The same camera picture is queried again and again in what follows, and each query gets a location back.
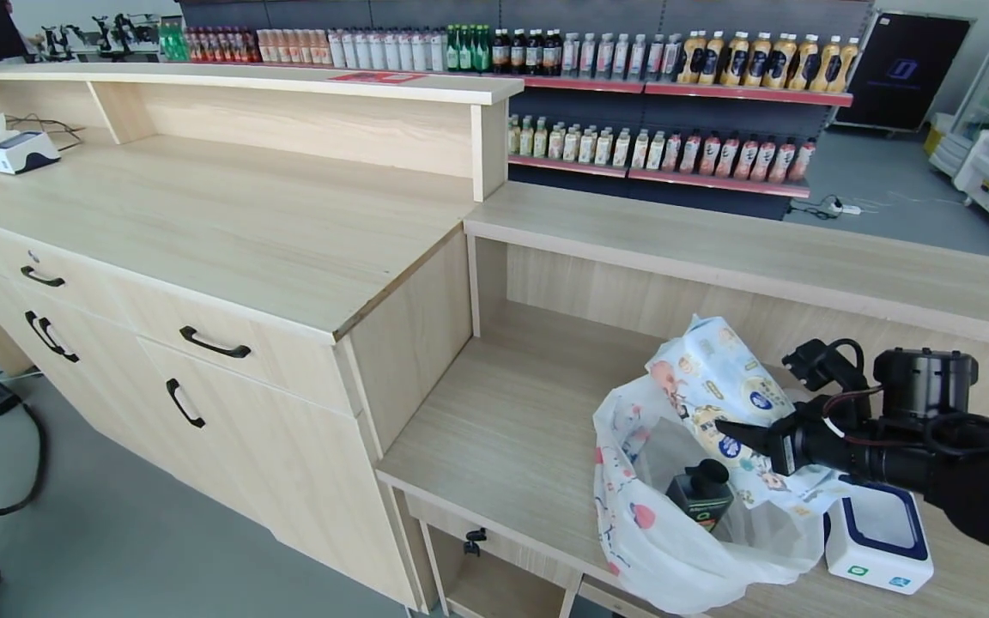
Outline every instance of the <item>wall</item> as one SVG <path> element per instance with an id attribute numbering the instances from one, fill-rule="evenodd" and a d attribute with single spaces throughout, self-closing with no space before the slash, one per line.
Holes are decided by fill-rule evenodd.
<path id="1" fill-rule="evenodd" d="M 107 24 L 117 13 L 155 13 L 181 15 L 174 0 L 13 0 L 13 20 L 17 30 L 27 36 L 40 32 L 42 25 L 75 24 L 86 32 L 97 32 L 98 24 L 91 15 L 109 15 Z"/>
<path id="2" fill-rule="evenodd" d="M 989 0 L 876 0 L 876 8 L 976 20 L 931 107 L 931 114 L 956 113 L 989 51 Z"/>

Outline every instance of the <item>plastic bag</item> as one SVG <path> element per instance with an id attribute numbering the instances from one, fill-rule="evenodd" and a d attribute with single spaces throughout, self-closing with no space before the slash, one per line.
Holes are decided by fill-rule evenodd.
<path id="1" fill-rule="evenodd" d="M 737 500 L 707 532 L 664 495 L 674 474 L 707 451 L 651 376 L 610 392 L 593 426 L 601 547 L 629 593 L 668 613 L 697 614 L 736 601 L 749 584 L 790 584 L 821 558 L 821 518 Z"/>
<path id="2" fill-rule="evenodd" d="M 694 316 L 686 333 L 664 343 L 646 368 L 683 425 L 727 466 L 731 490 L 747 507 L 769 501 L 819 518 L 848 492 L 827 466 L 804 466 L 789 477 L 774 473 L 769 457 L 715 427 L 718 420 L 768 427 L 793 411 L 792 400 L 723 318 Z"/>

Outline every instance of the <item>black cable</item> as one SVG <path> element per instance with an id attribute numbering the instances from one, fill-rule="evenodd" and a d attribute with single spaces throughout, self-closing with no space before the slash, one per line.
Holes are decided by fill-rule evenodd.
<path id="1" fill-rule="evenodd" d="M 36 442 L 36 474 L 33 477 L 33 486 L 28 489 L 28 494 L 15 504 L 0 508 L 0 517 L 10 515 L 12 512 L 19 512 L 30 505 L 30 502 L 36 500 L 36 497 L 40 496 L 40 490 L 44 489 L 44 480 L 48 472 L 48 434 L 44 429 L 44 423 L 40 422 L 40 418 L 33 408 L 28 406 L 28 403 L 22 402 L 21 407 L 25 410 L 28 418 L 32 420 L 33 425 L 36 426 L 36 439 L 38 440 Z"/>

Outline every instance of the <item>red shelf edge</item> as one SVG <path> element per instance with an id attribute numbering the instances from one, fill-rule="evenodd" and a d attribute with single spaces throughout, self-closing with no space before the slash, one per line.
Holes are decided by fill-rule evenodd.
<path id="1" fill-rule="evenodd" d="M 612 179 L 624 179 L 624 177 L 628 176 L 628 169 L 623 167 L 590 165 L 587 163 L 578 163 L 577 161 L 572 163 L 571 161 L 522 155 L 510 155 L 509 160 L 511 165 L 561 169 L 564 172 L 589 173 L 592 176 L 609 176 Z"/>
<path id="2" fill-rule="evenodd" d="M 750 180 L 719 179 L 717 176 L 701 176 L 699 173 L 655 172 L 651 169 L 629 169 L 629 179 L 652 180 L 655 183 L 690 185 L 726 191 L 745 191 L 762 195 L 789 198 L 809 198 L 811 189 L 804 185 L 778 185 L 776 183 L 756 183 Z"/>
<path id="3" fill-rule="evenodd" d="M 852 94 L 849 93 L 812 93 L 810 90 L 747 88 L 742 86 L 702 86 L 695 85 L 695 83 L 647 83 L 644 87 L 644 93 L 667 94 L 672 95 L 672 97 L 777 101 L 812 106 L 843 106 L 843 108 L 852 105 Z"/>

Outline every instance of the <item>black bottle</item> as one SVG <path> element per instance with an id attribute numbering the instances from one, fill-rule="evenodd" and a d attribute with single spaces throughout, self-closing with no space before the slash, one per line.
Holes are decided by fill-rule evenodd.
<path id="1" fill-rule="evenodd" d="M 734 496 L 727 487 L 727 468 L 715 460 L 704 460 L 674 477 L 666 497 L 682 508 L 697 524 L 711 532 L 727 512 Z"/>

